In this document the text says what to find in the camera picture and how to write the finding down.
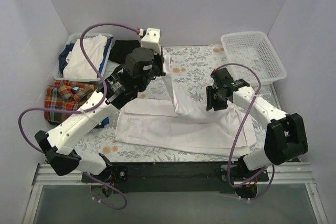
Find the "white long sleeve shirt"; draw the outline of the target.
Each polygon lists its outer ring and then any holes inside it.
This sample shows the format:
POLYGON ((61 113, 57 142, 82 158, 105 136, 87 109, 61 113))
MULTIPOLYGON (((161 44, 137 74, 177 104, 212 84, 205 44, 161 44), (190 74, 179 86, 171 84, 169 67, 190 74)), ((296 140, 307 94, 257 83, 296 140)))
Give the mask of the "white long sleeve shirt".
POLYGON ((237 106, 207 111, 204 103, 194 101, 173 83, 168 54, 163 69, 169 100, 137 98, 127 103, 119 113, 117 142, 226 157, 235 144, 234 158, 251 152, 257 143, 251 118, 238 134, 244 113, 237 106))

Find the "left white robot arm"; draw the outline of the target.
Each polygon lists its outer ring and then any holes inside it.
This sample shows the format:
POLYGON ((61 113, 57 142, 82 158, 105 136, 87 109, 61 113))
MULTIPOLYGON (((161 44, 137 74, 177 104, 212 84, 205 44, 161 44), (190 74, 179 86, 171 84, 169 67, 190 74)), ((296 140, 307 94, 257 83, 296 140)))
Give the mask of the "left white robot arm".
POLYGON ((115 68, 90 98, 54 129, 35 134, 35 139, 48 163, 59 176, 74 170, 89 172, 100 182, 112 175, 112 164, 103 154, 79 155, 77 143, 103 119, 119 111, 137 98, 156 77, 164 76, 164 58, 148 48, 136 48, 125 63, 115 68))

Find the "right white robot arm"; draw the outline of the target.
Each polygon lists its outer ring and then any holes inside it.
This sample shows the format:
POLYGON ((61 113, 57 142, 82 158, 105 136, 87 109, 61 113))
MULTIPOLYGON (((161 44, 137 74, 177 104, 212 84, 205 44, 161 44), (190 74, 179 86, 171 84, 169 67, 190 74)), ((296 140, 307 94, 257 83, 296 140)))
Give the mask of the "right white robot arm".
POLYGON ((288 114, 258 97, 243 79, 234 80, 227 68, 211 73, 213 85, 206 88, 207 110, 225 110, 228 103, 246 110, 265 130, 263 148, 241 156, 233 168, 242 180, 251 180, 258 171, 270 165, 280 165, 308 152, 303 118, 288 114))

